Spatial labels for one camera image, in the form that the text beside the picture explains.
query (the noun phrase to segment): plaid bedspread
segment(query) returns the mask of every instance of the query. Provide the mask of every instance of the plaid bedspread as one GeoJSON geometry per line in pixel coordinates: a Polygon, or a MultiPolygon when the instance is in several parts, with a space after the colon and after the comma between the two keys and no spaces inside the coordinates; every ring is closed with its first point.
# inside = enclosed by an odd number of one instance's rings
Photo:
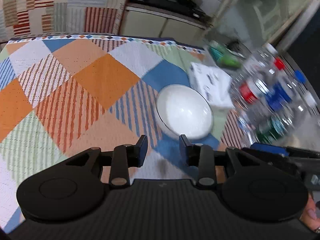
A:
{"type": "MultiPolygon", "coordinates": [[[[148,136],[141,168],[131,180],[196,178],[179,144],[157,126],[154,103],[170,84],[190,86],[186,69],[201,49],[172,40],[59,35],[9,41],[0,53],[0,227],[23,221],[18,185],[92,146],[103,151],[148,136]]],[[[214,112],[212,132],[194,143],[238,146],[235,117],[214,112]]],[[[109,169],[101,180],[107,182],[109,169]]]]}
{"type": "Polygon", "coordinates": [[[126,0],[0,0],[0,42],[80,33],[118,34],[126,0]]]}

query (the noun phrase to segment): white tissue box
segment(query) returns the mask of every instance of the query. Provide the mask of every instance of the white tissue box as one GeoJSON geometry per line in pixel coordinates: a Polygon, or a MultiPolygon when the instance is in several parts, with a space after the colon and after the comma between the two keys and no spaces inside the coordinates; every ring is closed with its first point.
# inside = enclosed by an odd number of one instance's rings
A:
{"type": "Polygon", "coordinates": [[[187,72],[191,87],[198,91],[210,106],[233,108],[228,92],[231,77],[221,68],[192,62],[187,72]]]}

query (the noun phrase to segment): human hand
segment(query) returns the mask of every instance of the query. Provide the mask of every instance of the human hand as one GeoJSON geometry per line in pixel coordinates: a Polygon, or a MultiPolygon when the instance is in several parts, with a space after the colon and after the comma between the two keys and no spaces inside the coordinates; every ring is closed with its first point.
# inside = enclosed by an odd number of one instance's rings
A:
{"type": "Polygon", "coordinates": [[[320,228],[320,218],[316,215],[316,204],[309,194],[307,205],[302,213],[300,221],[303,222],[311,230],[315,231],[320,228]]]}

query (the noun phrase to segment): blue bottle cap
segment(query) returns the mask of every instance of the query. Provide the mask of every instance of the blue bottle cap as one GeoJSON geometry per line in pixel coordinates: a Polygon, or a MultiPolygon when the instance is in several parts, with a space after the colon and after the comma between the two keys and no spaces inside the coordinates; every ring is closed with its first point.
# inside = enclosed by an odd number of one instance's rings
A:
{"type": "Polygon", "coordinates": [[[306,77],[301,73],[301,71],[296,70],[294,72],[295,78],[302,84],[306,82],[306,77]]]}
{"type": "Polygon", "coordinates": [[[280,95],[279,91],[275,91],[275,93],[273,95],[271,95],[271,94],[266,95],[266,101],[267,101],[269,107],[274,112],[277,112],[280,109],[282,109],[282,107],[283,107],[282,103],[283,103],[284,99],[280,95]]]}

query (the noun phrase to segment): blue square pattern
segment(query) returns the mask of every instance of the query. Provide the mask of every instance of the blue square pattern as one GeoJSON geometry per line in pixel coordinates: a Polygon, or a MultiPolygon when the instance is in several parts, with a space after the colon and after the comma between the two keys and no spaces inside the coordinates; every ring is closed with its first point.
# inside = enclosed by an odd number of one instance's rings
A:
{"type": "Polygon", "coordinates": [[[75,39],[60,39],[60,40],[43,40],[43,43],[48,47],[51,53],[55,52],[57,49],[62,48],[70,42],[75,41],[75,39]]]}
{"type": "MultiPolygon", "coordinates": [[[[202,143],[211,146],[214,150],[218,149],[219,141],[209,134],[207,137],[201,140],[192,141],[192,143],[202,143]]],[[[162,140],[158,141],[157,146],[154,149],[156,152],[160,153],[164,158],[166,158],[170,163],[184,171],[190,177],[196,179],[198,176],[197,167],[188,167],[183,162],[179,150],[179,142],[171,139],[164,133],[162,133],[162,140]]]]}
{"type": "Polygon", "coordinates": [[[21,209],[18,207],[10,220],[8,221],[7,225],[4,227],[4,232],[6,234],[10,233],[12,230],[14,230],[18,225],[20,225],[20,214],[21,209]]]}
{"type": "Polygon", "coordinates": [[[188,75],[178,66],[163,60],[149,72],[142,80],[158,92],[165,86],[181,84],[190,87],[188,75]]]}
{"type": "Polygon", "coordinates": [[[0,63],[0,91],[4,89],[15,77],[16,74],[13,70],[10,58],[8,57],[0,63]]]}

